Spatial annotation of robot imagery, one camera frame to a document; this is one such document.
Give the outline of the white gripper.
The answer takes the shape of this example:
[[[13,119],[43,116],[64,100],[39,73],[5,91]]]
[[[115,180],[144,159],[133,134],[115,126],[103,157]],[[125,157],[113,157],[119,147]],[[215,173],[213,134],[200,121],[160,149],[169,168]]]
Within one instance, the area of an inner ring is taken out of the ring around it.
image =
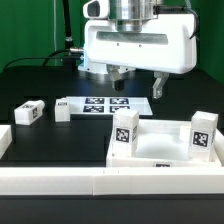
[[[160,71],[154,73],[152,87],[153,98],[159,99],[168,73],[183,74],[196,65],[194,26],[194,18],[157,18],[146,21],[141,32],[118,32],[114,21],[90,20],[85,26],[85,51],[90,61],[109,64],[115,91],[124,89],[119,66]]]

